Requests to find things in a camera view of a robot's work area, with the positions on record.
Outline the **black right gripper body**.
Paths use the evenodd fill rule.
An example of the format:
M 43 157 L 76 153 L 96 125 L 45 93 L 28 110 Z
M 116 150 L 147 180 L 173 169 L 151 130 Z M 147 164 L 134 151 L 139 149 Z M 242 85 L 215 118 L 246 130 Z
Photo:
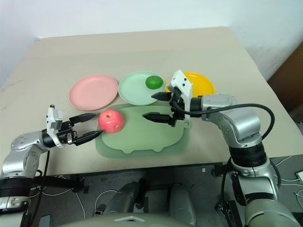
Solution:
M 185 119 L 184 101 L 181 97 L 181 91 L 179 88 L 173 88 L 169 104 L 172 111 L 172 118 L 169 121 L 169 125 L 175 127 L 177 120 Z

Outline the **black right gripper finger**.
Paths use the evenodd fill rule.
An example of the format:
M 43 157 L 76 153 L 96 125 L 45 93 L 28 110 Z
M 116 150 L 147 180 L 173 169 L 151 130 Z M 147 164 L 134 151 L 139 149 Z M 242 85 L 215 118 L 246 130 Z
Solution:
M 157 92 L 152 95 L 152 98 L 158 100 L 158 101 L 169 101 L 171 100 L 171 92 Z
M 145 119 L 157 122 L 157 123 L 165 123 L 168 125 L 173 125 L 173 118 L 170 117 L 168 114 L 160 114 L 160 113 L 144 113 L 142 115 Z

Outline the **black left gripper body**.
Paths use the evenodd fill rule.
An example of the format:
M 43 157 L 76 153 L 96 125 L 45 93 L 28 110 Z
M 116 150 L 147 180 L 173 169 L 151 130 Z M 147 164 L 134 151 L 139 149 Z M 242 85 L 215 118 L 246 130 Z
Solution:
M 78 135 L 73 129 L 74 123 L 71 121 L 63 122 L 61 128 L 58 130 L 57 138 L 62 144 L 78 145 Z

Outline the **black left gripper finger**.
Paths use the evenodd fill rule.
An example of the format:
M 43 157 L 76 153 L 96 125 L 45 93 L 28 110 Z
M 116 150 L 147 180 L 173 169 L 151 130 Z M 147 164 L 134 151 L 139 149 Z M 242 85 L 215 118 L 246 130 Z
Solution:
M 97 130 L 97 131 L 90 131 L 88 133 L 83 134 L 80 137 L 77 137 L 74 141 L 73 144 L 76 146 L 82 145 L 84 143 L 90 142 L 100 136 L 102 134 L 102 130 Z
M 96 113 L 85 113 L 69 118 L 71 125 L 89 121 L 97 116 Z

